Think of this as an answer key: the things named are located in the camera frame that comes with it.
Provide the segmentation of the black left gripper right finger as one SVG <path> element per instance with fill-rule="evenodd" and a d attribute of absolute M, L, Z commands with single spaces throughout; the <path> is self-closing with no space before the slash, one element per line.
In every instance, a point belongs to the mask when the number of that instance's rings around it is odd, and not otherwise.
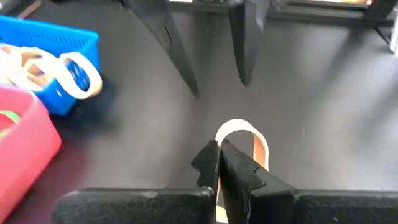
<path fill-rule="evenodd" d="M 228 140 L 220 168 L 229 224 L 398 224 L 398 192 L 296 189 Z"/>

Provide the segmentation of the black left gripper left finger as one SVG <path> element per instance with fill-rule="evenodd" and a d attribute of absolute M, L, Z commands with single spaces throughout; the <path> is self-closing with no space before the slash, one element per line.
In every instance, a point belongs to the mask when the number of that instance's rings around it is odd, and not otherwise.
<path fill-rule="evenodd" d="M 63 196 L 54 224 L 215 224 L 220 149 L 211 140 L 168 186 L 81 189 Z"/>

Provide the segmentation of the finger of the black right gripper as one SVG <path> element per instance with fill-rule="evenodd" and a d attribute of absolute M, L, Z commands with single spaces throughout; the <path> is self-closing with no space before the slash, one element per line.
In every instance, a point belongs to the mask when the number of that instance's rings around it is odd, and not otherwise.
<path fill-rule="evenodd" d="M 234 58 L 239 78 L 249 86 L 255 67 L 259 31 L 256 0 L 232 0 L 229 4 L 229 24 L 233 39 Z"/>
<path fill-rule="evenodd" d="M 195 72 L 187 57 L 182 40 L 165 0 L 123 0 L 124 7 L 133 12 L 152 32 L 168 54 L 170 61 L 195 97 L 199 97 Z"/>

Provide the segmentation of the tan rubber band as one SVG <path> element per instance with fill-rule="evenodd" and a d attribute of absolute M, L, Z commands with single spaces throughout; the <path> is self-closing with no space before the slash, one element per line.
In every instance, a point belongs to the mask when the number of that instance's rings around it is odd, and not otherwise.
<path fill-rule="evenodd" d="M 44 76 L 44 79 L 53 78 L 57 71 L 59 60 L 54 55 L 37 47 L 18 47 L 9 44 L 0 44 L 0 56 L 19 54 L 22 58 L 22 68 L 27 70 L 28 78 Z"/>
<path fill-rule="evenodd" d="M 258 131 L 251 123 L 243 119 L 231 119 L 223 123 L 217 130 L 215 140 L 218 146 L 221 147 L 223 140 L 233 132 L 236 131 L 248 131 L 253 133 L 254 136 L 254 146 L 253 146 L 253 158 L 260 164 L 265 170 L 269 171 L 269 146 L 266 138 Z M 220 195 L 220 178 L 218 179 L 218 188 L 216 194 L 216 203 L 218 202 L 218 197 Z M 216 222 L 221 224 L 228 224 L 228 217 L 225 208 L 217 205 L 215 210 Z"/>
<path fill-rule="evenodd" d="M 96 67 L 84 55 L 79 52 L 63 53 L 58 60 L 61 67 L 57 81 L 69 95 L 82 100 L 95 96 L 101 91 L 103 87 L 102 77 Z M 86 91 L 79 88 L 74 81 L 71 72 L 65 65 L 68 61 L 75 62 L 86 73 L 90 81 L 90 85 Z"/>
<path fill-rule="evenodd" d="M 0 77 L 7 78 L 15 86 L 31 91 L 42 91 L 43 88 L 28 79 L 28 72 L 22 68 L 19 54 L 0 56 Z"/>

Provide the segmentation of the green rubber band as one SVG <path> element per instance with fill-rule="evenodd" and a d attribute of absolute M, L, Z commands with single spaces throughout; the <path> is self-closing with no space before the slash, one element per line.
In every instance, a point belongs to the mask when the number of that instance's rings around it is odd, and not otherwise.
<path fill-rule="evenodd" d="M 0 110 L 0 115 L 5 116 L 6 118 L 10 119 L 14 124 L 17 124 L 20 120 L 20 117 L 17 113 L 9 110 Z M 0 130 L 0 139 L 3 139 L 9 133 L 10 128 L 5 128 Z"/>

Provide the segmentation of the black table mat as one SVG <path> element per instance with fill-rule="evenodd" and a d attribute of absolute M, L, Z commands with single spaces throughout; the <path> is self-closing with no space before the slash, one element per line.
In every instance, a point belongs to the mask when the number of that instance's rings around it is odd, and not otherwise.
<path fill-rule="evenodd" d="M 52 224 L 82 188 L 162 188 L 227 120 L 267 139 L 302 189 L 398 190 L 398 59 L 371 29 L 268 20 L 249 86 L 225 14 L 175 11 L 195 98 L 143 23 L 118 5 L 45 1 L 33 20 L 93 30 L 103 89 L 52 121 L 62 147 L 5 224 Z"/>

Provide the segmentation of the blue plastic basket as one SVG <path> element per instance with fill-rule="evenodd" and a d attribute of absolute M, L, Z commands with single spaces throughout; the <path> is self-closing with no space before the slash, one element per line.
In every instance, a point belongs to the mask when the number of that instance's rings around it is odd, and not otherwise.
<path fill-rule="evenodd" d="M 56 57 L 62 53 L 79 52 L 97 70 L 100 69 L 99 39 L 99 35 L 91 30 L 0 16 L 0 43 L 19 47 L 38 47 Z M 77 101 L 56 80 L 35 94 L 51 114 L 59 116 L 66 115 Z"/>

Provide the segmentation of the red plastic basket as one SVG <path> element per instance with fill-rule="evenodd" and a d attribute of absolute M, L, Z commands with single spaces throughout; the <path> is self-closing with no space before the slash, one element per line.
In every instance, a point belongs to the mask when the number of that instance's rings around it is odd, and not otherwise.
<path fill-rule="evenodd" d="M 0 110 L 17 113 L 14 124 L 0 115 L 0 224 L 3 224 L 38 176 L 57 154 L 61 138 L 42 102 L 29 91 L 0 86 Z"/>

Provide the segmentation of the black table frame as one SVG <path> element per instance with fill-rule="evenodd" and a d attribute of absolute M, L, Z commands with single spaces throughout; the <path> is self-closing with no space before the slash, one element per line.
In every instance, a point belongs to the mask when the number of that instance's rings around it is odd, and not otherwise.
<path fill-rule="evenodd" d="M 398 10 L 398 0 L 167 0 L 176 9 L 226 12 L 238 6 L 256 6 L 264 16 L 300 22 L 341 26 L 365 26 L 380 31 L 392 27 L 391 14 Z"/>

